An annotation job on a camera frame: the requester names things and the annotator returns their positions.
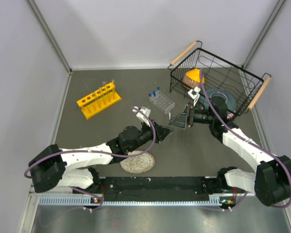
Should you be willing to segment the blue glazed bowl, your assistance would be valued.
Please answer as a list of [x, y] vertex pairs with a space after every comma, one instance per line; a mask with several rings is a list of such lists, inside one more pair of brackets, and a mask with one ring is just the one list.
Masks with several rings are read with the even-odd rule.
[[230, 92], [218, 88], [212, 88], [207, 89], [206, 94], [209, 99], [212, 99], [214, 97], [221, 97], [225, 101], [228, 110], [232, 112], [236, 110], [236, 100]]

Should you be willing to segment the pink bowl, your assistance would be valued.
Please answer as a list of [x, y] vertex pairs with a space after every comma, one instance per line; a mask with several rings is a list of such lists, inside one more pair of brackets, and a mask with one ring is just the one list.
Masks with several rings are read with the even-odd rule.
[[234, 116], [235, 116], [235, 112], [228, 112], [226, 119], [232, 119], [232, 118], [234, 118]]

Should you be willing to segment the speckled ceramic plate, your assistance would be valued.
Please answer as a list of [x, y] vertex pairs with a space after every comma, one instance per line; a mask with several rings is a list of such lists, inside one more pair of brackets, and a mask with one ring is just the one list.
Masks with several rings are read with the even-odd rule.
[[140, 150], [129, 152], [130, 158], [120, 162], [122, 169], [132, 174], [141, 174], [151, 170], [155, 165], [155, 158], [148, 152], [135, 156], [141, 152]]

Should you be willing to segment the yellow test tube rack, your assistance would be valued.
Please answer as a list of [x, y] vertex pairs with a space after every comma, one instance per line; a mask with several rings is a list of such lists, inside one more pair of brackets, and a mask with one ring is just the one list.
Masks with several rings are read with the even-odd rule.
[[95, 101], [92, 101], [92, 93], [90, 93], [87, 96], [79, 99], [77, 101], [77, 105], [80, 107], [81, 112], [85, 118], [89, 120], [91, 117], [109, 108], [110, 106], [119, 102], [121, 99], [122, 98], [119, 96], [116, 90], [114, 92], [112, 91], [112, 83], [110, 82], [106, 84], [106, 91], [104, 94], [102, 93], [101, 98], [97, 99], [96, 97]]

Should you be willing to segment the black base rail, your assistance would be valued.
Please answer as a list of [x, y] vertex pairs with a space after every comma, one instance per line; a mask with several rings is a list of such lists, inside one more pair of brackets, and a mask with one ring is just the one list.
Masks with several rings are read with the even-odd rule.
[[103, 194], [105, 201], [208, 201], [221, 193], [215, 178], [107, 177], [88, 193]]

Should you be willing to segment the clear acrylic tube rack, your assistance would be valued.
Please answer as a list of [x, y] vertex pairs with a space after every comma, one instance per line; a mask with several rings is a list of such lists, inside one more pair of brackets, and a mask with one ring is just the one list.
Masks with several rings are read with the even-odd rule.
[[168, 114], [175, 107], [175, 103], [161, 91], [156, 91], [156, 96], [153, 96], [153, 93], [151, 95], [149, 101], [163, 113]]

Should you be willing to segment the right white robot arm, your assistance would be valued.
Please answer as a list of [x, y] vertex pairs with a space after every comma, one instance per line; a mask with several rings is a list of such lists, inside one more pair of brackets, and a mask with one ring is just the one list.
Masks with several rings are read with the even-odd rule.
[[187, 104], [183, 113], [170, 120], [169, 126], [186, 129], [194, 123], [208, 124], [211, 134], [253, 169], [253, 172], [236, 167], [221, 169], [216, 183], [218, 189], [228, 192], [233, 187], [240, 188], [253, 193], [265, 206], [276, 207], [279, 202], [291, 200], [291, 159], [273, 155], [247, 137], [227, 117], [224, 98], [215, 96], [210, 102], [208, 109]]

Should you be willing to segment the brown and yellow bowl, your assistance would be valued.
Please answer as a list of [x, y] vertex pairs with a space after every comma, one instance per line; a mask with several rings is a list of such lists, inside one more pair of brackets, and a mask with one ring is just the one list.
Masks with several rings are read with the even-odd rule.
[[190, 90], [195, 87], [200, 87], [201, 83], [205, 84], [205, 77], [203, 76], [203, 78], [200, 79], [200, 69], [194, 68], [185, 73], [182, 82], [183, 86]]

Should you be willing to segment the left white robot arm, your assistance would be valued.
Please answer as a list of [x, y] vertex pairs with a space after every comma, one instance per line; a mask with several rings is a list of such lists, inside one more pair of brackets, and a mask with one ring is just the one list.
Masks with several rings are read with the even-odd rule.
[[44, 193], [55, 187], [76, 187], [94, 193], [100, 188], [100, 178], [94, 165], [119, 163], [147, 142], [160, 143], [170, 133], [169, 127], [156, 122], [142, 123], [140, 129], [127, 126], [118, 137], [89, 148], [61, 149], [47, 146], [29, 164], [25, 174], [31, 177], [36, 193]]

